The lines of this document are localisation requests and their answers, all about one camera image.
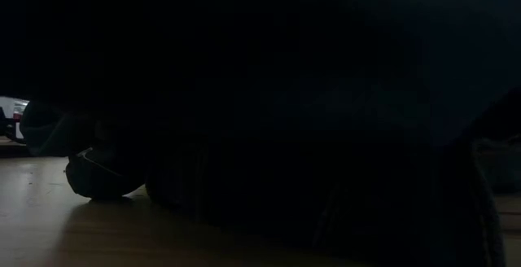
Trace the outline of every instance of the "wooden floor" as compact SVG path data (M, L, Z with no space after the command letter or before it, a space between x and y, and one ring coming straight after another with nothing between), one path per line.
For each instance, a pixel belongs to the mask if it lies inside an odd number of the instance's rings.
M0 266L359 266L191 223L143 189L119 203L90 202L67 184L66 163L0 160Z

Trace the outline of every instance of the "white car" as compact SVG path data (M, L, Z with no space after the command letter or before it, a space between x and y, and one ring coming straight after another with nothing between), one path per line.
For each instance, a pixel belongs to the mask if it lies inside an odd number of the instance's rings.
M20 132L20 120L27 107L27 100L0 97L0 121L2 128L0 134L4 134L15 142L24 142L24 136Z

